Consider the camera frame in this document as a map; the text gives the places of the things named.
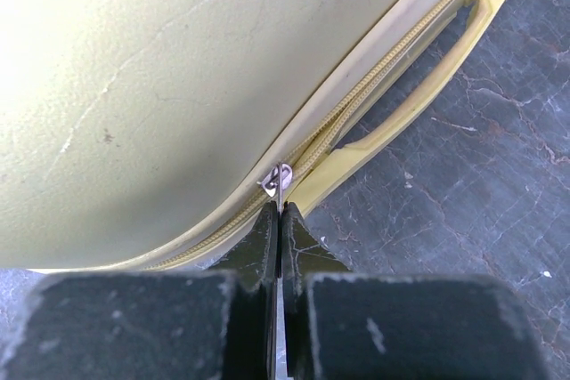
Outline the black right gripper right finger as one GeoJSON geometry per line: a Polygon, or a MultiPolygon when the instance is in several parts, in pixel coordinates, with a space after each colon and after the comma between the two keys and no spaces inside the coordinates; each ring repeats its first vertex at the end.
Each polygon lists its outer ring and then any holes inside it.
{"type": "Polygon", "coordinates": [[[287,370],[296,379],[546,379],[525,309],[471,274],[350,271],[296,205],[281,218],[287,370]]]}

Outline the yellow suitcase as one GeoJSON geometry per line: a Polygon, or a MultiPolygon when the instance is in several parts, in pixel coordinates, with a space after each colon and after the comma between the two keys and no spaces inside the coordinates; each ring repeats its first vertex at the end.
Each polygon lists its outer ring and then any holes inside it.
{"type": "Polygon", "coordinates": [[[505,0],[1,0],[1,264],[174,268],[310,212],[505,0]]]}

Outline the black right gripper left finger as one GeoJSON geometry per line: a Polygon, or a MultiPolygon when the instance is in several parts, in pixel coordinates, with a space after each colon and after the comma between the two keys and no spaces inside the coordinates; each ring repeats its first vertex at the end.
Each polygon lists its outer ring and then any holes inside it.
{"type": "Polygon", "coordinates": [[[204,271],[54,275],[30,293],[4,379],[272,379],[279,210],[204,271]]]}

